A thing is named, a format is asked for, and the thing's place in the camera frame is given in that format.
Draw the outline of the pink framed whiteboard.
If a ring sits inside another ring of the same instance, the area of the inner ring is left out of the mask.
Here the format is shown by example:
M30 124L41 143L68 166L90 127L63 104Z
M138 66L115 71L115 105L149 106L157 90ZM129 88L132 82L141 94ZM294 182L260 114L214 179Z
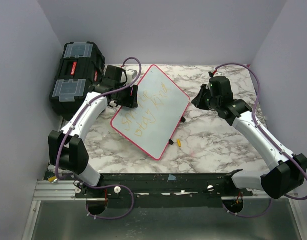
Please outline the pink framed whiteboard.
M110 125L150 157L160 160L190 101L189 95L153 64L138 83L138 107L121 107Z

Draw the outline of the yellow marker cap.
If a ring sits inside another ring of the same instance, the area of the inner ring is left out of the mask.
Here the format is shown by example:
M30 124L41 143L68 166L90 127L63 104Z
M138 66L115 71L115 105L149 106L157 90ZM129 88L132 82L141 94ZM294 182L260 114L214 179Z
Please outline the yellow marker cap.
M179 138L177 139L177 144L178 144L179 147L182 146L182 142L181 142L181 140Z

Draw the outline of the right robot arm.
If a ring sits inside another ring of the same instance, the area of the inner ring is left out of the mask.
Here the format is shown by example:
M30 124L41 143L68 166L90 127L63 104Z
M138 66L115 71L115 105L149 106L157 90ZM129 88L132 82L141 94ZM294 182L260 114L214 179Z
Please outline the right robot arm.
M210 78L202 84L192 104L205 111L215 111L230 126L239 131L265 161L265 171L237 170L223 184L224 192L235 196L242 189L264 191L277 200L300 187L307 171L307 157L295 154L279 142L242 99L234 99L231 83L225 76Z

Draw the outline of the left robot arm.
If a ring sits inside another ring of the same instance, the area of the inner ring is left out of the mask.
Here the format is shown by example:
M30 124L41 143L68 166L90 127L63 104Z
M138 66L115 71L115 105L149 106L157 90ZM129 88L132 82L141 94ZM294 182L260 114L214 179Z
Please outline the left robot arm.
M49 162L59 170L69 171L87 185L87 192L94 198L100 197L105 186L100 182L101 174L89 163L85 146L86 137L99 117L111 102L135 109L138 107L138 86L135 84L141 72L130 74L125 67L109 65L100 81L94 82L75 115L60 131L48 136Z

